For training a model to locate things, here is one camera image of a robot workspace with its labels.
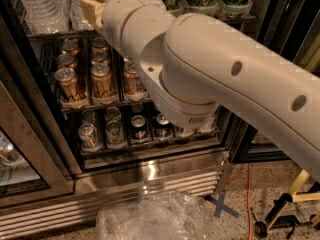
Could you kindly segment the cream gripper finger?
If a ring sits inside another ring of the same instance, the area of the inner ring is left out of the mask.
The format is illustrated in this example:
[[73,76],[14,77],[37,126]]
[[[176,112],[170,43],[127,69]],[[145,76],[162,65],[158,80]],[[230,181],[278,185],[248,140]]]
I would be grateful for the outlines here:
[[102,28],[102,13],[108,0],[79,0],[84,18],[94,29]]

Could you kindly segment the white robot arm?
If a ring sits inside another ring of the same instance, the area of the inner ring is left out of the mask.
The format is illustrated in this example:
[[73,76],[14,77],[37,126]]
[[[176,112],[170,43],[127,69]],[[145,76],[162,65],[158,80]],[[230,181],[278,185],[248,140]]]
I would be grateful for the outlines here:
[[320,181],[320,79],[203,14],[161,0],[80,0],[85,18],[131,59],[174,125],[198,128],[223,106]]

